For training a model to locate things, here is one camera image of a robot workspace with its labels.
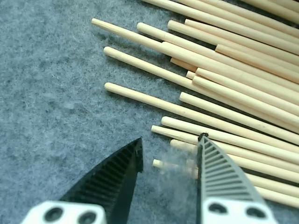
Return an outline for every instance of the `gray felt surface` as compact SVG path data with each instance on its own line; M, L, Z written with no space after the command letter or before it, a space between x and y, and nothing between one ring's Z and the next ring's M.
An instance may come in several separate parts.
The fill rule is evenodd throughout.
M140 136L145 171L138 176L128 223L184 223L169 209L169 198L161 194L167 187L153 181L160 179L151 167L153 158L169 150L170 139L150 127L173 115L109 94L103 86L110 81L178 104L186 89L107 58L102 50L111 46L178 74L186 71L167 56L92 26L93 17L133 31L139 21L167 30L169 19L184 20L139 0L0 1L1 224L17 224L30 207L58 199ZM299 222L299 210L269 205L280 223Z

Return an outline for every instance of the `cut dowel piece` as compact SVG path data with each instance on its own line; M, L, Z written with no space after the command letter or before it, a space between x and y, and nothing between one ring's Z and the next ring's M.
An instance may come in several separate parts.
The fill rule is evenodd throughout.
M296 45L292 42L285 41L283 39L280 39L278 37L271 36L269 34L265 34L263 32L260 32L258 30L251 29L249 27L240 25L235 22L231 22L228 20L225 20L223 18L204 13L202 11L196 10L194 8L184 6L182 4L170 1L170 0L143 0L147 3L171 10L173 12L189 16L191 18L194 18L199 21L203 21L206 23L209 23L211 25L220 27L222 29L229 30L234 33L241 34L243 36L247 36L249 38L252 38L254 40L258 40L260 42L266 43L268 45L274 46L279 49L283 49L285 51L299 54L299 45Z
M179 67L182 67L182 68L184 68L188 71L196 72L196 70L197 70L197 67L195 67L194 65L190 65L186 62L180 61L180 60L178 60L176 58L173 58L173 57L171 58L170 62L177 65L177 66L179 66Z
M299 66L283 61L281 59L278 59L276 57L264 54L262 52L259 52L257 50L253 50L251 48L245 47L243 45L234 43L232 41L228 41L224 38L218 37L217 35L213 35L213 34L209 34L207 32L204 32L202 30L199 30L197 28L193 28L184 24L181 24L179 22L175 22L175 21L169 21L168 22L168 29L177 31L179 33L191 36L195 39L207 42L209 44L212 45L217 45L217 44L223 44L225 46L229 46L231 48L246 52L248 54L263 58L264 60L267 60L269 62L273 62L273 63L277 63L281 66L284 66L288 69L291 69L293 71L299 72Z
M299 2L294 0L269 0L271 2L274 2L282 7L288 8L292 11L295 11L299 13Z
M261 1L261 0L241 0L255 7L261 8L269 13L278 15L289 21L299 24L299 13L296 13L288 8L282 7L271 1Z
M168 164L168 163L165 164L165 162L163 162L163 161L156 160L156 159L153 160L153 166L156 168L163 169L164 165L171 166L171 164ZM197 169L194 169L194 171L192 173L189 172L189 175L191 175L191 178L193 178L193 179L198 178L196 175L194 175L196 172L198 172ZM255 180L251 180L250 176L248 176L248 175L247 175L247 177L252 182L252 184L255 186L255 183L254 183ZM299 208L299 198L296 198L296 197L293 197L290 195L286 195L283 193L279 193L276 191L272 191L269 189L257 187L257 186L255 186L255 188L264 199L268 199L270 201L274 201L274 202L289 205L289 206L292 206L295 208Z
M184 5L187 5L189 7L195 8L199 11L203 11L203 12L209 13L211 15L219 16L220 18L226 19L228 21L232 21L232 22L244 25L244 26L252 28L254 30L261 31L263 33L278 37L283 40L290 41L295 44L299 44L299 39L296 37L293 37L286 33L280 32L276 29L265 26L258 22L246 19L242 16L236 15L236 14L226 11L222 8L207 4L203 1L200 1L200 0L199 1L198 0L176 0L176 1L179 3L182 3Z
M161 122L164 126L172 127L196 135L201 135L202 133L209 133L210 139L228 143L234 146L239 146L255 152L263 153L288 162L292 162L294 164L299 164L299 154L289 152L284 149L276 148L270 145L263 144L261 142L253 141L233 134L228 134L225 132L195 125L174 118L163 117Z
M293 171L296 173L299 173L299 166L295 165L293 163L290 162L286 162L283 161L281 159L277 159L268 155L264 155L261 153L257 153L257 152L253 152L241 147L237 147L237 146L233 146L230 144L226 144L223 142L219 142L219 141L214 141L213 142L219 146L224 152L226 152L227 154L230 155L235 155L235 156L239 156L245 159L249 159L249 160L253 160L253 161L257 161L257 162L261 162L264 164L268 164L268 165L272 165L278 168L282 168L282 169L286 169L289 171ZM197 146L190 144L190 143L186 143L186 142L182 142L179 140L171 140L171 146L173 148L180 148L183 149L185 151L188 151L192 154L197 154Z
M207 71L205 69L198 68L196 73L200 77L205 77L208 80L214 81L214 82L221 84L223 86L226 86L232 90L238 91L247 96L261 100L264 103L270 104L272 106L275 106L277 108L280 108L282 110L285 110L287 112L290 112L292 114L299 116L299 106L298 105L292 104L286 100L280 99L271 94L257 90L255 88L252 88L245 84L239 83L230 78L226 78L224 76L218 75L214 72Z
M267 113L270 116L284 121L285 123L299 127L299 117L294 114L200 77L194 77L193 82L241 104L249 105L256 110Z
M117 93L119 95L155 106L157 108L172 112L174 114L195 120L197 122L201 122L207 125L210 125L215 128L219 128L221 130L234 133L249 139L253 139L256 141L263 142L265 144L269 144L271 146L281 147L281 148L287 148L289 147L289 143L283 142L281 140L277 140L275 138L269 137L264 134L260 134L254 131L251 131L249 129L231 124L229 122L213 118L211 116L199 113L197 111L185 108L183 106L179 106L176 104L172 104L170 102L158 99L156 97L152 97L149 95L146 95L144 93L140 93L122 86L118 86L112 83L106 83L105 88L108 91Z
M292 36L299 38L299 30L298 29L288 26L288 25L286 25L282 22L279 22L275 19L272 19L268 16L264 16L262 14L250 11L248 9L245 9L245 8L242 8L239 6L236 6L234 4L225 2L223 0L200 0L200 1L203 1L210 5L216 6L218 8L222 8L228 12L234 13L236 15L240 15L249 20L258 22L260 24L266 25L266 26L274 28L276 30L280 30L283 33L290 34ZM286 2L286 0L275 0L275 1Z
M220 44L217 45L216 51L221 54L224 54L226 56L232 57L236 60L239 60L241 62L244 62L246 64L249 64L249 65L252 65L259 69L262 69L264 71L270 72L274 75L288 79L295 83L299 83L299 73L289 70L287 68L284 68L280 65L263 60L262 58L255 57L250 54L246 54L239 50L236 50L236 49L224 46L224 45L220 45Z
M263 71L261 69L255 68L253 66L250 66L248 64L242 63L240 61L237 61L233 58L227 57L225 55L219 54L215 52L212 49L206 48L204 46L201 46L199 44L193 43L191 41L188 41L184 38L175 36L173 34L167 33L165 31L162 31L160 29L157 29L155 27L152 27L150 25L144 24L144 23L138 23L137 24L137 29L140 32L143 32L145 34L148 34L150 36L153 36L157 39L161 39L163 41L167 41L170 43L173 43L177 46L180 46L182 48L188 49L190 51L193 51L195 53L198 53L200 55L206 56L208 58L214 59L218 62L221 62L223 64L227 64L231 67L240 69L242 71L248 72L250 74L253 74L255 76L258 76L260 78L263 78L265 80L274 82L276 84L279 84L283 87L286 87L288 89L294 90L294 91L299 91L299 85L296 83L293 83L289 80L286 80L284 78L278 77L276 75L273 75L271 73L268 73L266 71ZM178 59L172 59L174 62L179 63L178 65L183 66L184 68L193 71L195 66L187 64L186 62L183 62Z
M200 99L198 97L192 96L192 95L184 93L184 92L181 93L179 99L184 103L187 103L187 104L193 105L195 107L204 109L206 111L218 114L227 119L234 120L240 124L247 125L247 126L252 127L261 132L270 134L272 136L275 136L275 137L278 137L278 138L281 138L286 141L289 141L289 142L299 145L299 135L294 134L289 131L286 131L286 130L283 130L279 127L269 125L265 122L248 117L244 114L232 111L225 107L213 104L209 101ZM299 153L299 147L297 147L297 149L293 150L293 152Z
M250 49L257 50L257 51L265 53L267 55L279 58L286 62L290 62L295 65L299 65L299 56L298 55L286 52L284 50L277 49L277 48L269 46L267 44L260 43L258 41L246 38L244 36L234 34L234 33L228 32L226 30L223 30L223 29L220 29L217 27L213 27L213 26L201 23L201 22L192 21L189 19L186 19L185 25L194 27L198 30L218 36L220 38L234 42L236 44L243 45Z

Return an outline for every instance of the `pile of dowels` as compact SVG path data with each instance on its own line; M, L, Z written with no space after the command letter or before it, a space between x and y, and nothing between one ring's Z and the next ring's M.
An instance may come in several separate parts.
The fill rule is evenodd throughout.
M184 92L179 98L260 132L113 83L105 88L223 131L163 117L162 125L168 128L151 130L172 138L172 147L195 153L198 136L208 133L240 167L298 184L299 30L222 0L143 1L193 18L185 24L169 21L168 28L216 49L144 23L138 23L138 31L162 42L93 19L92 24L104 30L170 56L172 63L188 72L182 77L110 47L104 48L105 54L259 118ZM293 0L243 1L299 23L299 3ZM153 165L161 168L165 163L155 160ZM299 188L247 175L264 198L299 208Z

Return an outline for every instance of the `wooden stick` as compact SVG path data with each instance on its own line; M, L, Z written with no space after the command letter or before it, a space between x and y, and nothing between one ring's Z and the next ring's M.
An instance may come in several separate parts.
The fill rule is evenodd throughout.
M279 84L281 86L284 86L288 89L291 89L291 90L294 90L294 91L299 91L299 85L296 84L296 83L293 83L289 80L286 80L284 78L273 75L273 74L268 73L266 71L260 70L258 68L253 67L253 66L247 65L245 63L239 62L239 61L237 61L233 58L230 58L230 57L224 56L222 54L219 54L219 53L217 53L217 52L215 52L215 51L213 51L209 48L206 48L206 47L201 46L199 44L193 43L193 42L188 41L184 38L175 36L173 34L167 33L165 31L159 30L155 27L149 26L149 25L141 23L141 22L137 24L137 29L140 32L151 35L151 36L153 36L157 39L161 39L163 41L173 43L173 44L178 45L182 48L191 50L191 51L193 51L195 53L198 53L200 55L203 55L203 56L206 56L208 58L214 59L218 62L227 64L229 66L232 66L234 68L240 69L240 70L245 71L245 72L248 72L248 73L253 74L255 76L258 76L260 78L263 78L263 79L266 79L268 81L274 82L274 83ZM178 59L173 59L173 60L175 60L175 62L180 63L181 65L184 66L184 68L186 68L190 71L193 71L195 69L195 66L193 66L193 65L186 64L185 62L180 61Z
M247 37L234 34L231 32L228 32L226 30L213 27L201 22L196 22L192 20L185 20L185 25L199 29L201 31L207 32L209 34L218 36L220 38L226 39L228 41L243 45L245 47L248 47L253 50L257 50L259 52L262 52L264 54L273 56L275 58L279 58L281 60L284 60L286 62L299 65L299 56L286 52L284 50L277 49L275 47L269 46L267 44L261 43L259 41L255 41L252 39L249 39Z
M196 29L196 28L193 28L193 27L190 27L190 26L186 26L186 25L181 24L179 22L169 21L168 29L177 31L179 33L182 33L182 34L185 34L185 35L188 35L188 36L191 36L193 38L196 38L198 40L207 42L207 43L212 44L212 45L223 44L223 45L229 46L231 48L246 52L248 54L255 55L257 57L263 58L264 60L267 60L269 62L273 62L273 63L277 63L281 66L285 66L286 68L291 69L293 71L296 71L296 72L299 71L299 66L297 66L297 65L294 65L292 63L289 63L289 62L283 61L281 59L278 59L276 57L264 54L264 53L259 52L257 50L247 48L243 45L228 41L224 38L218 37L218 36L213 35L213 34L209 34L209 33L204 32L202 30L199 30L199 29Z
M165 166L167 167L167 166L171 166L171 165L173 165L173 164L165 163L163 161L156 160L156 159L153 160L153 166L156 167L156 168L159 168L159 169L163 169L163 168L165 168ZM193 169L192 172L190 172L190 170L189 170L188 173L191 175L191 177L193 179L198 178L197 177L197 173L198 173L197 169ZM249 175L249 174L246 174L246 176L251 181L251 183L255 186L256 190L259 192L259 194L263 198L268 199L270 201L274 201L274 202L278 202L278 203L281 203L281 204L285 204L285 205L289 205L289 206L292 206L292 207L299 208L299 198L294 197L294 196L290 196L290 195L286 195L286 194L283 194L283 193L280 193L280 192L277 192L277 191L273 191L273 190L270 190L269 188L267 188L269 183L275 184L275 185L276 184L279 185L279 184L283 184L283 183L268 180L268 179L265 179L265 178L261 178L259 176ZM257 184L259 184L259 183L257 183L257 184L255 183L256 179L260 180L259 178L264 179L263 182L265 183L265 187L267 189L256 186ZM284 188L281 188L281 189L278 189L278 190L279 191L287 191L287 190L284 190Z
M152 97L152 96L148 96L146 94L131 90L131 89L127 89L124 88L122 86L118 86L112 83L106 83L105 84L105 88L108 91L117 93L119 95L155 106L157 108L172 112L174 114L189 118L189 119L193 119L195 121L198 122L202 122L204 124L219 128L221 130L227 131L227 132L231 132L231 133L235 133L238 134L240 136L244 136L246 138L249 139L254 139L269 145L275 145L275 146L281 146L283 148L287 148L289 146L288 143L283 142L281 140L277 140L275 138L266 136L264 134L260 134L254 131L251 131L249 129L231 124L229 122L217 119L217 118L213 118L211 116L199 113L197 111L193 111L190 110L188 108L176 105L176 104L172 104L170 102Z
M205 77L208 80L214 81L214 82L221 84L223 86L226 86L232 90L238 91L247 96L258 99L264 103L270 104L272 106L275 106L277 108L280 108L282 110L285 110L287 112L290 112L292 114L299 116L299 106L298 105L292 104L288 101L285 101L283 99L275 97L271 94L257 90L255 88L244 85L244 84L239 83L230 78L226 78L226 77L216 74L214 72L207 71L205 69L198 68L196 73L199 74L201 77Z
M277 107L271 106L270 104L264 103L260 100L254 99L245 94L242 94L240 92L237 92L235 90L229 89L225 86L213 83L200 77L194 77L193 82L218 94L222 94L227 98L235 100L240 104L251 106L256 110L267 113L270 116L284 121L285 123L289 123L296 127L299 127L299 117L294 114L291 114Z
M189 72L187 72L186 77L189 78L189 79L191 79L191 80L193 80L196 75L197 75L196 73L189 71ZM233 106L235 108L238 108L241 111L247 112L247 113L252 114L252 115L254 115L254 116L258 117L258 118L262 118L262 119L264 119L266 121L269 121L269 122L271 122L271 123L273 123L273 124L275 124L277 126L283 127L283 128L285 128L287 130L290 130L290 131L292 131L294 133L299 134L299 129L297 127L295 127L293 125L290 125L290 124L287 124L287 123L285 123L282 120L278 120L278 119L276 119L274 117L271 117L268 114L265 114L265 113L262 113L260 111L254 110L253 108L247 107L247 106L245 106L243 104L238 104L235 101L227 102L227 104L230 105L230 106Z
M226 56L232 57L234 59L237 59L246 64L257 67L259 69L262 69L264 71L270 72L274 75L288 79L295 83L299 83L299 73L289 70L287 68L284 68L280 65L263 60L262 58L255 57L250 54L246 54L239 50L236 50L236 49L224 46L224 45L220 45L220 44L217 45L215 51L219 52L221 54L224 54Z
M299 208L299 199L289 195L281 194L272 190L263 189L256 187L256 190L261 194L264 199L277 202L280 204L285 204L295 208Z
M170 62L177 65L177 66L179 66L179 67L182 67L186 70L192 71L192 72L196 72L196 70L197 70L197 67L195 67L194 65L191 65L191 64L188 64L186 62L180 61L180 60L178 60L176 58L173 58L173 57L171 58Z
M240 83L249 85L258 90L269 93L273 96L282 98L286 101L299 105L299 98L296 97L298 92L292 91L278 84L269 82L257 76L251 75L247 72L235 69L231 66L222 64L215 60L206 58L189 50L175 46L168 42L163 42L162 45L165 48L167 55L174 55L175 58L185 61L189 64L193 64L199 68L203 68L217 74L224 75Z
M283 39L280 39L278 37L271 36L269 34L265 34L263 32L260 32L258 30L251 29L249 27L240 25L235 22L231 22L228 20L225 20L223 18L219 18L214 15L210 15L208 13L204 13L202 11L196 10L194 8L184 6L182 4L170 1L170 0L143 0L147 3L171 10L173 12L194 18L199 21L203 21L206 23L209 23L211 25L220 27L225 30L229 30L231 32L241 34L243 36L252 38L254 40L266 43L268 45L277 47L279 49L299 54L299 45L294 44L289 41L285 41Z
M226 152L229 155L235 155L235 156L239 156L245 159L249 159L249 160L253 160L253 161L257 161L257 162L261 162L264 164L268 164L268 165L272 165L278 168L282 168L282 169L286 169L292 172L296 172L299 173L299 166L295 165L293 163L290 162L286 162L268 155L264 155L261 153L256 153L241 147L237 147L237 146L232 146L230 144L226 144L223 142L219 142L219 141L214 141L213 142L219 146L224 152ZM180 148L183 150L186 150L190 153L193 154L197 154L197 145L193 145L190 143L186 143L186 142L182 142L179 140L171 140L170 142L171 147L173 148Z
M193 53L189 50L177 47L173 44L169 44L169 43L166 43L166 42L165 43L160 43L158 41L154 41L154 40L152 40L150 38L147 38L145 36L142 36L140 34L137 34L137 33L134 33L132 31L120 28L118 26L115 26L115 25L107 23L107 22L99 21L97 19L93 19L92 23L95 24L98 27L101 27L101 28L105 29L105 30L108 30L108 31L113 32L117 35L123 36L123 37L125 37L129 40L140 43L144 46L147 46L149 48L157 50L157 51L159 51L161 53L164 53L166 55L169 55L171 57L177 58L181 61L188 62L189 64L192 64L194 66L202 67L202 68L207 69L207 70L209 70L207 67L212 67L214 69L217 69L216 65L211 64L212 62L215 62L214 60L208 59L208 58L203 57L199 54ZM245 76L250 76L250 74L248 74L248 73L245 73L242 76L241 71L239 71L239 70L227 71L229 69L233 69L233 68L228 66L225 71L223 71L223 69L221 69L221 70L222 70L223 73L226 73L227 76L236 75L236 76L239 76L239 78L245 78ZM246 79L247 80L246 80L245 84L247 84L248 82L249 83L254 82L252 84L252 85L254 85L254 87L256 85L259 85L260 88L261 88L260 90L264 90L264 91L267 90L265 92L268 92L272 95L281 97L283 99L285 99L284 97L292 98L292 94L294 93L294 91L290 91L287 88L281 87L280 85L274 85L273 83L267 82L266 80L260 79L259 77L256 77L256 76L246 77Z
M209 133L209 138L230 145L239 146L245 149L249 149L258 153L263 153L265 155L273 156L294 164L299 164L299 154L286 151L284 149L276 148L270 145L263 144L261 142L253 141L243 137L239 137L233 134L228 134L225 132L216 131L211 128L206 128L203 126L195 125L185 121L181 121L174 118L163 117L162 125L176 128L181 131L189 132L196 135L201 135L202 133Z
M280 39L290 41L295 44L299 44L299 39L296 37L293 37L292 35L288 35L286 33L280 32L276 29L273 29L271 27L265 26L263 24L260 24L258 22L254 22L252 20L246 19L242 16L236 15L234 13L228 12L222 8L215 7L213 5L207 4L203 1L198 0L176 0L179 3L182 3L186 6L195 8L199 11L203 11L206 13L209 13L211 15L218 16L220 18L226 19L228 21L232 21L241 25L244 25L245 27L252 28L254 30L261 31L263 33L278 37Z
M203 2L208 3L210 5L216 6L218 8L222 8L222 9L228 11L228 12L234 13L236 15L243 16L244 18L247 18L249 20L258 22L260 24L263 24L263 25L266 25L268 27L274 28L276 30L282 31L283 33L290 34L292 36L295 36L295 37L299 38L299 30L298 29L296 29L294 27L291 27L291 26L288 26L288 25L285 25L282 22L279 22L279 21L277 21L275 19L272 19L270 17L261 15L259 13L255 13L255 12L250 11L248 9L245 9L245 8L236 6L234 4L225 2L223 0L200 0L200 1L203 1Z
M122 52L120 52L118 50L115 50L113 48L110 48L110 47L104 48L104 52L108 56L113 57L113 58L115 58L117 60L120 60L122 62L128 63L130 65L133 65L133 66L135 66L137 68L140 68L140 69L142 69L144 71L150 72L150 73L152 73L152 74L154 74L156 76L159 76L161 78L164 78L166 80L174 82L174 83L176 83L178 85L181 85L181 86L183 86L183 87L185 87L187 89L193 90L193 91L198 92L200 94L203 94L203 95L206 95L206 96L211 97L213 99L216 99L216 100L218 100L220 102L226 103L226 104L228 104L230 106L234 106L235 108L239 108L239 109L244 110L244 111L246 111L248 113L254 114L255 116L258 116L258 117L263 118L265 120L268 120L268 121L270 121L272 123L280 125L280 126L282 126L284 128L287 128L288 130L292 130L292 131L298 130L297 128L293 128L293 127L291 127L289 125L286 125L285 122L279 122L277 119L270 118L268 115L260 113L258 111L255 111L255 110L253 110L250 107L246 107L246 106L244 106L242 104L238 104L238 103L236 103L236 102L234 102L234 101L232 101L232 100L230 100L228 98L222 97L222 96L220 96L218 94L213 93L212 91L206 90L205 88L200 88L197 85L192 84L191 80L189 80L187 78L184 78L184 77L181 77L178 74L175 74L175 73L170 72L168 70L162 69L162 68L160 68L158 66L150 64L148 62L145 62L143 60L140 60L140 59L135 58L133 56L130 56L128 54L122 53Z
M292 11L295 11L299 13L299 2L294 0L269 0L271 2L274 2L282 7L288 8Z
M269 13L278 15L289 21L299 23L299 13L296 13L290 9L282 7L270 1L260 1L260 0L241 0L255 7L261 8Z
M182 92L179 99L187 104L193 105L195 107L198 107L200 109L204 109L206 111L218 114L222 117L225 117L227 119L236 121L240 124L244 124L246 126L252 127L256 130L259 130L261 132L270 134L272 136L284 139L286 141L292 142L294 144L299 145L299 135L294 134L292 132L283 130L279 127L269 125L265 122L259 121L257 119L248 117L246 115L243 115L241 113L232 111L230 109L227 109L225 107L213 104L209 101L200 99L198 97L192 96L190 94L187 94L185 92Z

